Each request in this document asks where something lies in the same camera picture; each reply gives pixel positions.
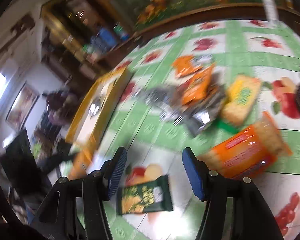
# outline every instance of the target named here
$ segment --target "framed picture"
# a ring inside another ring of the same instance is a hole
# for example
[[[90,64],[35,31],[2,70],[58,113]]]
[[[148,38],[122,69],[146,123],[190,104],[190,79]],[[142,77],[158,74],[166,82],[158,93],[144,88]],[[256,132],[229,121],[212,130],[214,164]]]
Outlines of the framed picture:
[[[6,122],[16,131],[20,131],[38,98],[39,93],[25,83],[8,112]]]

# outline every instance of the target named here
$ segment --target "metal screw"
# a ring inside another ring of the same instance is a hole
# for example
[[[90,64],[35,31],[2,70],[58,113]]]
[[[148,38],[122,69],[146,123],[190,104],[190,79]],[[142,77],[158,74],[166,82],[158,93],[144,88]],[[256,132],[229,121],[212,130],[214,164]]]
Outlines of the metal screw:
[[[101,171],[99,171],[99,170],[92,172],[92,176],[93,176],[93,177],[97,177],[97,176],[99,176],[100,174],[101,174]]]
[[[61,178],[58,179],[58,182],[59,182],[60,184],[66,183],[67,181],[68,181],[68,178],[67,178],[67,177],[61,177]]]
[[[248,177],[244,177],[244,178],[243,178],[243,181],[244,181],[245,183],[250,183],[250,182],[251,182],[251,179],[248,178]]]
[[[215,177],[218,175],[218,172],[216,171],[209,171],[209,175],[212,176],[212,177]]]

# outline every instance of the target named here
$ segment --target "orange snack bag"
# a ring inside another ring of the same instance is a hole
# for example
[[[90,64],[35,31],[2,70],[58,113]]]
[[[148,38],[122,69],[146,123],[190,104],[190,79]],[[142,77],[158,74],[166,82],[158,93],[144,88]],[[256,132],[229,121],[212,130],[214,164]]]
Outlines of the orange snack bag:
[[[190,79],[188,88],[184,91],[182,96],[182,104],[188,104],[192,101],[199,101],[207,96],[207,89],[210,84],[212,70],[215,63],[207,67],[204,71],[194,74]]]
[[[191,64],[190,61],[193,58],[194,56],[181,56],[172,63],[172,66],[176,69],[176,77],[184,77],[202,69],[202,66]]]
[[[93,152],[85,148],[81,150],[74,159],[73,167],[68,175],[69,180],[85,177],[86,169],[92,162]]]
[[[254,124],[199,155],[198,160],[226,178],[240,179],[264,171],[279,156],[292,155],[269,113],[262,115]]]

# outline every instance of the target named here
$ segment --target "fruit print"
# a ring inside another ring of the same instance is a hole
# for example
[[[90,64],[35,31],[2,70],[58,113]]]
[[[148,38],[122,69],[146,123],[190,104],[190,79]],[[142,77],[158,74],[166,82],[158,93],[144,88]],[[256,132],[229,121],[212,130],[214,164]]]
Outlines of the fruit print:
[[[176,34],[177,34],[176,31],[170,32],[167,36],[165,36],[164,40],[165,40],[165,39],[168,39],[168,38],[171,38],[171,37],[173,37],[173,36],[176,35]]]
[[[218,23],[214,23],[214,22],[211,22],[211,23],[203,23],[199,26],[199,30],[209,30],[209,29],[212,29],[214,27],[218,27],[219,24]]]
[[[298,206],[299,201],[300,196],[298,192],[293,193],[290,197],[290,203],[286,204],[284,208],[280,210],[279,214],[274,217],[283,236],[285,236],[289,230],[287,225],[296,217],[294,210]]]
[[[124,90],[122,96],[120,97],[120,100],[119,102],[122,102],[124,100],[127,99],[127,97],[132,93],[133,91],[133,88],[135,86],[135,82],[130,82],[127,86],[126,86],[126,89]]]
[[[143,60],[142,63],[149,63],[150,61],[153,61],[154,59],[156,59],[160,55],[161,55],[161,51],[160,50],[155,50],[155,51],[149,53],[148,55],[146,55],[146,57],[145,57],[145,59]]]
[[[194,50],[207,50],[216,45],[216,41],[213,38],[203,38],[194,43],[197,47]]]
[[[125,186],[133,186],[149,181],[156,180],[163,175],[162,168],[158,164],[149,164],[146,168],[136,166],[131,171],[128,167],[128,176],[125,181]]]
[[[263,47],[282,49],[282,46],[277,41],[266,37],[254,37],[250,39],[260,41]]]
[[[258,21],[258,20],[251,20],[249,21],[249,23],[255,25],[255,26],[258,26],[258,27],[265,27],[265,25],[263,24],[263,22],[261,21]]]
[[[277,101],[272,102],[272,111],[278,114],[280,111],[291,119],[300,119],[300,112],[296,104],[297,86],[288,77],[282,77],[268,84],[272,88],[272,94]]]
[[[123,62],[122,64],[117,66],[117,70],[129,66],[131,62],[132,62],[132,60],[127,60],[127,61]]]

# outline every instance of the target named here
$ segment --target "green checkered tablecloth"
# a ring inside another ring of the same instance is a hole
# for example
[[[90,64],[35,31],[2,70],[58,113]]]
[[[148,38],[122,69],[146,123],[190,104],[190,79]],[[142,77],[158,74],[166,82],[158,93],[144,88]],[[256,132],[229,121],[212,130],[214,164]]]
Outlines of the green checkered tablecloth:
[[[259,21],[256,24],[250,20],[229,20],[214,22],[212,26],[207,29],[206,25],[198,24],[181,28],[169,36],[168,33],[163,34],[146,46],[136,48],[121,62],[131,61],[128,68],[134,76],[130,82],[135,87],[145,88],[181,84],[187,78],[175,78],[171,67],[173,61],[181,55],[211,53],[217,63],[214,78],[226,86],[239,73],[258,77],[270,84],[282,77],[288,77],[295,85],[300,83],[300,38],[284,23],[272,28],[268,22]],[[205,50],[196,49],[194,43],[197,40],[203,40],[207,46]],[[276,46],[267,46],[264,40],[271,40]],[[292,157],[280,158],[267,172],[254,179],[271,211],[277,215],[289,203],[293,192],[300,195],[300,118],[292,119],[283,109],[275,110],[275,101],[273,91],[263,87],[243,126],[252,124],[262,111],[268,110],[293,151]],[[115,198],[104,203],[115,240],[195,239],[205,203],[192,193],[182,165],[182,149],[191,147],[198,155],[232,136],[211,127],[191,138],[184,126],[160,122],[159,114],[157,109],[131,98],[120,102],[96,151],[92,170],[111,159],[119,146],[124,146],[128,150],[127,165],[146,169],[155,163],[161,167],[163,174],[169,174],[174,204],[172,212],[118,216]],[[293,239],[300,231],[300,204],[295,211],[296,218],[288,224],[285,240]]]

